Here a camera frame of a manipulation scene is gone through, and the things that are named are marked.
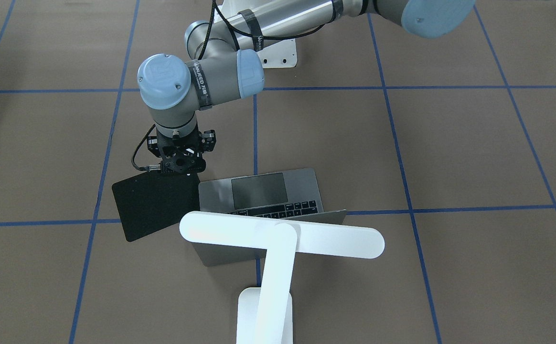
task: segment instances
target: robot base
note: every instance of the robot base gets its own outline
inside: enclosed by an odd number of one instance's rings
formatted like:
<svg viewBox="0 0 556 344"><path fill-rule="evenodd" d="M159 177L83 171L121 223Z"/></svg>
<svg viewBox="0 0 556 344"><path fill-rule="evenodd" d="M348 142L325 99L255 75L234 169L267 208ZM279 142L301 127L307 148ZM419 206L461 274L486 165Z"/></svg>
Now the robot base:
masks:
<svg viewBox="0 0 556 344"><path fill-rule="evenodd" d="M261 288L246 288L240 293L236 344L259 344L255 343L254 339L260 293ZM293 298L291 294L289 294L287 303L281 344L293 344Z"/></svg>

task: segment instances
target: robotic arm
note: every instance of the robotic arm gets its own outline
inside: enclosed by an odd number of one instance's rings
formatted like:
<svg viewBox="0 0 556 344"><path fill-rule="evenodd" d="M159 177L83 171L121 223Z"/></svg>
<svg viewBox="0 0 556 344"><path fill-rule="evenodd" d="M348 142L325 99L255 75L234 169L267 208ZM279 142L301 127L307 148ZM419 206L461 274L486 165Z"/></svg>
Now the robotic arm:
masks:
<svg viewBox="0 0 556 344"><path fill-rule="evenodd" d="M138 70L140 95L156 126L147 148L162 159L144 170L203 172L204 152L214 149L214 130L199 132L197 110L246 98L263 90L259 50L316 32L343 15L376 13L420 37L455 29L475 0L276 0L225 18L213 0L217 22L196 21L184 43L188 62L169 54L146 59Z"/></svg>

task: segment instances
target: white mounting plate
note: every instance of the white mounting plate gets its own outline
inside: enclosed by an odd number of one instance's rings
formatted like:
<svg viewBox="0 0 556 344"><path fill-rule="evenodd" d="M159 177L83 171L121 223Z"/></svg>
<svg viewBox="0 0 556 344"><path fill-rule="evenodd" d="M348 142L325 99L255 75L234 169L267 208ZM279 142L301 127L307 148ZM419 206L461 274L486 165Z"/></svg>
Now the white mounting plate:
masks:
<svg viewBox="0 0 556 344"><path fill-rule="evenodd" d="M241 9L247 9L266 1L254 0L225 0L223 5L219 5L219 9L223 12L226 18L235 15ZM214 22L222 20L221 17L215 13ZM297 46L294 39L282 41L257 52L261 65L263 68L293 68L297 65Z"/></svg>
<svg viewBox="0 0 556 344"><path fill-rule="evenodd" d="M246 288L240 293L236 344L256 344L254 342L255 324L260 294L261 288ZM293 298L291 294L289 294L289 302L287 303L281 344L293 344Z"/></svg>

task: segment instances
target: white t-shaped object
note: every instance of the white t-shaped object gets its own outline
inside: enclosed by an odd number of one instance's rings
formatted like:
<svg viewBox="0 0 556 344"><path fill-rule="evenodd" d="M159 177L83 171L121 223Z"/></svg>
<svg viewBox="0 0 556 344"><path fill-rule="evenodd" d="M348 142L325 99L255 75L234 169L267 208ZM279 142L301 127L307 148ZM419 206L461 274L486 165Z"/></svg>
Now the white t-shaped object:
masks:
<svg viewBox="0 0 556 344"><path fill-rule="evenodd" d="M292 333L283 333L295 252L372 259L385 248L384 238L372 228L199 211L182 218L180 234L202 244L267 249L254 331L245 333L238 321L236 344L293 342Z"/></svg>

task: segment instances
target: black mouse pad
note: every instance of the black mouse pad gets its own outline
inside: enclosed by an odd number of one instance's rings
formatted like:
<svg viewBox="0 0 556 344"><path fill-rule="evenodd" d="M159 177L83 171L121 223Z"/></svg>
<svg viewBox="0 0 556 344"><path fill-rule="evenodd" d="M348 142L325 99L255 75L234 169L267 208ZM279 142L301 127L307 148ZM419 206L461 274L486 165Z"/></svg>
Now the black mouse pad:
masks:
<svg viewBox="0 0 556 344"><path fill-rule="evenodd" d="M144 172L112 185L127 241L177 224L184 214L200 209L200 180L190 176Z"/></svg>

